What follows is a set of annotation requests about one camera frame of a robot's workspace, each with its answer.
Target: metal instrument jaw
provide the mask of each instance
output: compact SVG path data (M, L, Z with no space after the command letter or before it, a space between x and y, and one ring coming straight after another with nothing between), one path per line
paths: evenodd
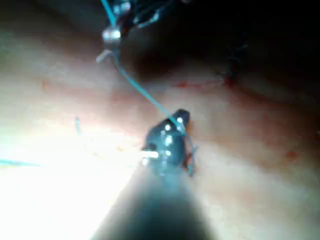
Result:
M190 121L190 113L184 109L177 110L172 117L185 128ZM142 152L142 164L151 168L156 175L179 172L188 156L185 135L167 118L149 130Z
M177 3L178 0L115 0L111 10L116 24L102 32L105 48L113 52L131 31L156 23L173 10Z

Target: metal grasper tip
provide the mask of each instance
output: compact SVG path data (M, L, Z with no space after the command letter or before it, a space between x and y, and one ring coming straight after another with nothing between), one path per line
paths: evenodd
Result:
M190 112L180 108L174 114L172 114L172 117L186 127L190 121Z

